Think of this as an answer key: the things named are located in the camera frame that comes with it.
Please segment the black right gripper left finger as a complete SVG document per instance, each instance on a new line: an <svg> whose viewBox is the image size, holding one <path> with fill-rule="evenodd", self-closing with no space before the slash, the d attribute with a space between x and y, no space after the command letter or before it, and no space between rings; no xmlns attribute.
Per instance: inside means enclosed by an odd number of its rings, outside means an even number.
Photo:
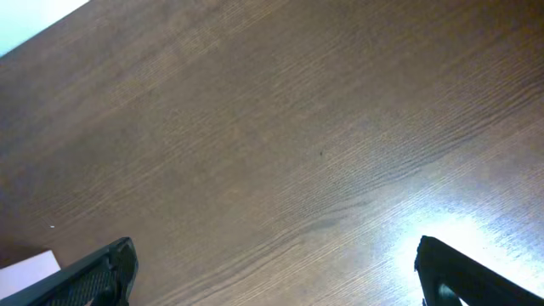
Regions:
<svg viewBox="0 0 544 306"><path fill-rule="evenodd" d="M128 306L139 262L122 237L1 301L2 306Z"/></svg>

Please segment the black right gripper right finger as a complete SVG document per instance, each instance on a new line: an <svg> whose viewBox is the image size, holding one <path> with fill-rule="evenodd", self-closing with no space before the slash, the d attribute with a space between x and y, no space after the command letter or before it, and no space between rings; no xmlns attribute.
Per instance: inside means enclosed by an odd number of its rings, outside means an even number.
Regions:
<svg viewBox="0 0 544 306"><path fill-rule="evenodd" d="M432 236L421 238L414 266L426 306L463 303L543 306L542 297Z"/></svg>

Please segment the white cardboard box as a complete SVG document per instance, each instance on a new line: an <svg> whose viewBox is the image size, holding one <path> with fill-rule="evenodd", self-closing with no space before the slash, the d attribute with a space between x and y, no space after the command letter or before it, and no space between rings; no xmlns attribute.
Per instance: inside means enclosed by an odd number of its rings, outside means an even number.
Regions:
<svg viewBox="0 0 544 306"><path fill-rule="evenodd" d="M60 271L60 265L52 251L42 252L1 268L1 299L20 292L58 271Z"/></svg>

